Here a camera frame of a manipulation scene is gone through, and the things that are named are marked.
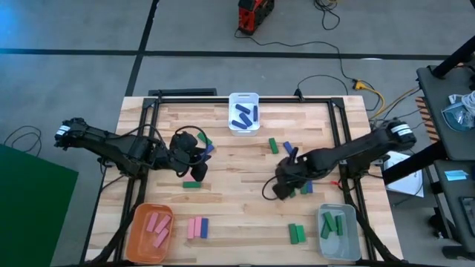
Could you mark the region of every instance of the green mat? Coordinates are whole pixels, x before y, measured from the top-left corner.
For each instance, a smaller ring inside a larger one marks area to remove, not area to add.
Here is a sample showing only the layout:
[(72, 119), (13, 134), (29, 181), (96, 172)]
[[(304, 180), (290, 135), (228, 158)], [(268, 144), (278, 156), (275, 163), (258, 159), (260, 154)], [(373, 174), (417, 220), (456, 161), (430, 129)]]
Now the green mat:
[(3, 266), (50, 266), (78, 173), (0, 145)]

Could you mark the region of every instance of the yellow cable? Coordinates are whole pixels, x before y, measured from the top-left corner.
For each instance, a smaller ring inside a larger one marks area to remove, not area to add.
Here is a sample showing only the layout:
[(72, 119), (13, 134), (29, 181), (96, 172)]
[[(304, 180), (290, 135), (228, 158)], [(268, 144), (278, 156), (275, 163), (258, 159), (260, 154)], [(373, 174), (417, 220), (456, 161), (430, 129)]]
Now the yellow cable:
[(414, 88), (411, 88), (410, 90), (406, 91), (405, 93), (403, 93), (400, 97), (398, 97), (396, 100), (392, 101), (386, 108), (383, 108), (382, 110), (376, 112), (376, 114), (374, 114), (373, 116), (370, 117), (370, 119), (374, 119), (376, 118), (377, 116), (381, 115), (381, 113), (385, 112), (388, 108), (390, 108), (392, 105), (394, 105), (395, 103), (397, 103), (400, 99), (404, 98), (406, 95), (410, 94), (410, 93), (413, 93), (415, 91), (415, 89), (418, 89), (419, 86), (415, 86)]
[(377, 90), (367, 88), (367, 87), (359, 89), (359, 90), (368, 90), (369, 92), (375, 93), (379, 96), (379, 98), (381, 99), (381, 107), (378, 109), (376, 113), (380, 113), (381, 110), (384, 108), (384, 104), (386, 104), (386, 100), (384, 100), (384, 96), (381, 93), (379, 93)]

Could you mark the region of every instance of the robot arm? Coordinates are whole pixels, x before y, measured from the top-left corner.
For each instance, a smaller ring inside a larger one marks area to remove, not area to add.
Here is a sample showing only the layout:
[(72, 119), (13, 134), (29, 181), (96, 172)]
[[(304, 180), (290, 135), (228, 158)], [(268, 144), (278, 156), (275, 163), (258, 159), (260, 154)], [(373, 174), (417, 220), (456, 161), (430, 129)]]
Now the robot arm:
[(346, 160), (347, 164), (352, 163), (351, 175), (361, 175), (373, 160), (388, 151), (404, 151), (412, 148), (415, 143), (416, 138), (410, 127), (394, 119), (384, 122), (371, 133), (336, 148), (315, 149), (301, 156), (296, 156), (298, 148), (294, 148), (290, 156), (279, 162), (275, 170), (278, 183), (272, 190), (280, 200), (284, 200), (308, 180), (328, 175), (342, 160)]
[(129, 177), (136, 177), (144, 168), (152, 170), (171, 169), (185, 173), (191, 167), (191, 175), (202, 181), (208, 169), (205, 149), (197, 148), (197, 140), (185, 131), (171, 138), (170, 149), (160, 139), (126, 134), (123, 136), (89, 126), (82, 118), (73, 118), (62, 123), (54, 136), (56, 147), (85, 148), (110, 160)]

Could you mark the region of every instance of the black floor stripe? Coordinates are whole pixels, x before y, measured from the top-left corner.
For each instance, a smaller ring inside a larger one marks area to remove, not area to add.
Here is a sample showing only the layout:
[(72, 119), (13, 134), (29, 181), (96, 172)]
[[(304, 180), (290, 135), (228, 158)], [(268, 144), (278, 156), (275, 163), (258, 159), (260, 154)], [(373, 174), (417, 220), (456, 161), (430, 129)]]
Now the black floor stripe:
[(74, 50), (74, 49), (22, 49), (0, 48), (0, 54), (58, 55), (58, 56), (136, 56), (136, 50)]
[(150, 37), (151, 27), (154, 24), (155, 11), (157, 10), (159, 0), (153, 0), (148, 12), (147, 22), (143, 29), (142, 39), (140, 40), (139, 50), (137, 51), (137, 57), (135, 58), (134, 66), (132, 67), (131, 76), (128, 78), (127, 89), (125, 90), (125, 96), (132, 96), (134, 94), (135, 84), (137, 83), (137, 77), (139, 76), (140, 65), (142, 64), (143, 52), (147, 48), (148, 37)]
[[(144, 51), (144, 56), (240, 57), (284, 59), (338, 59), (337, 53), (237, 52), (237, 51)], [(341, 53), (342, 59), (444, 60), (448, 55)]]

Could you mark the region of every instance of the wooden tabletop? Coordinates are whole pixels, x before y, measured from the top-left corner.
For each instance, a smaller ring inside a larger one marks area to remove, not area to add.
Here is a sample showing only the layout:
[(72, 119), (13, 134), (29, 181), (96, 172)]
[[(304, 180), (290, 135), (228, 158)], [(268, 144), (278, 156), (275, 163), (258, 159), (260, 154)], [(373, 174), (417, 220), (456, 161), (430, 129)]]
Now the wooden tabletop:
[[(368, 134), (370, 127), (362, 97), (343, 98), (351, 137)], [(124, 98), (118, 134), (138, 126), (142, 102), (142, 97)], [(313, 182), (313, 194), (298, 193), (286, 201), (268, 201), (261, 196), (263, 184), (274, 176), (276, 164), (286, 156), (282, 145), (285, 141), (299, 147), (300, 153), (334, 147), (327, 105), (260, 104), (260, 113), (258, 134), (238, 137), (232, 136), (228, 129), (227, 104), (160, 105), (157, 127), (167, 144), (175, 129), (196, 125), (215, 146), (200, 189), (183, 188), (182, 180), (170, 170), (150, 171), (148, 175), (145, 202), (168, 205), (175, 218), (170, 249), (162, 264), (335, 263), (319, 252), (315, 212), (322, 203), (344, 203), (342, 192), (330, 184), (338, 181), (338, 168), (328, 177)], [(343, 141), (338, 111), (336, 116)], [(279, 154), (272, 154), (270, 137), (275, 137)], [(371, 168), (370, 173), (381, 175), (378, 168)], [(104, 183), (118, 176), (117, 170), (109, 169)], [(86, 259), (98, 255), (119, 227), (126, 185), (127, 180), (121, 179), (101, 193)], [(371, 226), (390, 251), (402, 258), (382, 179), (365, 177), (361, 185)], [(270, 187), (266, 194), (272, 196)], [(196, 216), (209, 218), (207, 240), (186, 239), (188, 218)], [(290, 244), (289, 223), (304, 226), (305, 243)], [(363, 258), (367, 258), (361, 229), (359, 236)]]

